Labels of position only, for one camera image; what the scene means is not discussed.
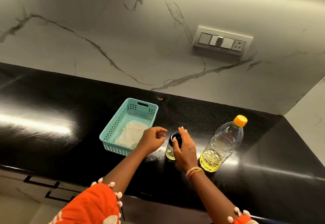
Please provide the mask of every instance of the bracelet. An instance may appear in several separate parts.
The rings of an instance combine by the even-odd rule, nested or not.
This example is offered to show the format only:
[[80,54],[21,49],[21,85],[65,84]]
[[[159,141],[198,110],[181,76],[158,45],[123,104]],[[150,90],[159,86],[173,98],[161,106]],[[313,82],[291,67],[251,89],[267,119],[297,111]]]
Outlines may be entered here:
[[193,174],[200,171],[204,172],[203,169],[201,169],[200,167],[193,167],[186,172],[186,177],[189,179]]

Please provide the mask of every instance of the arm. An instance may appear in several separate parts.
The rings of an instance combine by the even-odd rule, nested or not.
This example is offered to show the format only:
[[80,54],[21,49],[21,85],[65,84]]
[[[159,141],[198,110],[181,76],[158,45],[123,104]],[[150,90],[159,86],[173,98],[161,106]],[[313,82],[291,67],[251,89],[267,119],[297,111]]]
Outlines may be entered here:
[[[198,166],[196,148],[193,140],[183,127],[178,128],[182,136],[182,150],[176,139],[173,141],[174,156],[178,167],[186,173],[189,169]],[[214,223],[229,224],[227,218],[236,219],[235,206],[228,198],[209,180],[203,172],[193,174],[190,181],[203,202],[210,218]]]
[[115,182],[113,190],[124,194],[142,160],[157,150],[165,141],[165,132],[167,130],[161,127],[145,130],[136,148],[103,178],[103,183]]

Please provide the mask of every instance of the white switch plate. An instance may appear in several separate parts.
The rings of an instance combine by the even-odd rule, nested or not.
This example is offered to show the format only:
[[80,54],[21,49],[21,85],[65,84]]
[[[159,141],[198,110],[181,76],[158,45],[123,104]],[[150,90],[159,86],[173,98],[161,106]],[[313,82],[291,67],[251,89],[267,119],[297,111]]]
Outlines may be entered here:
[[[245,41],[246,44],[245,44],[244,48],[242,49],[242,51],[240,51],[240,52],[236,51],[236,50],[220,48],[220,47],[216,47],[216,46],[212,46],[212,45],[200,44],[199,39],[200,39],[201,33],[208,33],[211,35],[233,38],[235,40],[237,39],[237,40]],[[199,26],[198,30],[196,32],[193,46],[242,56],[245,54],[246,50],[249,48],[252,40],[253,40],[253,38],[249,37],[249,36],[244,36],[244,35],[239,35],[239,34],[234,34],[234,33],[230,33],[230,32],[224,32],[224,31],[219,31],[219,30],[214,30],[214,29],[203,27],[203,26]]]

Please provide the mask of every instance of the kitchen counter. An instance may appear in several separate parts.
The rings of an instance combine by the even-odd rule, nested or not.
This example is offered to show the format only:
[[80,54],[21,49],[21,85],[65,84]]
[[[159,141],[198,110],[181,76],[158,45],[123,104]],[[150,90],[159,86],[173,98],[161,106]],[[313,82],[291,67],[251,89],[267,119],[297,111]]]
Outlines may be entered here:
[[[325,222],[325,168],[283,116],[5,63],[1,168],[89,186],[124,158],[106,151],[99,134],[129,97],[158,105],[154,126],[168,129],[167,137],[184,126],[198,155],[220,125],[245,115],[241,146],[208,177],[254,216]],[[141,163],[126,194],[204,210],[185,175],[165,157],[166,144]]]

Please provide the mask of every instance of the hand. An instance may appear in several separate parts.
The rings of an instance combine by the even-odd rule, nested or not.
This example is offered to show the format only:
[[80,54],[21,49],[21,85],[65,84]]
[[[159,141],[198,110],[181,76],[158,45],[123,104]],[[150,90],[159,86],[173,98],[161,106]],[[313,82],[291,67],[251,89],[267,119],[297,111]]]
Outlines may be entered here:
[[186,173],[189,169],[198,166],[196,148],[193,140],[184,127],[178,128],[182,137],[182,150],[178,146],[177,139],[173,140],[173,151],[178,167]]
[[161,127],[144,130],[136,149],[142,151],[144,156],[148,156],[164,143],[166,137],[165,132],[167,132],[167,129]]

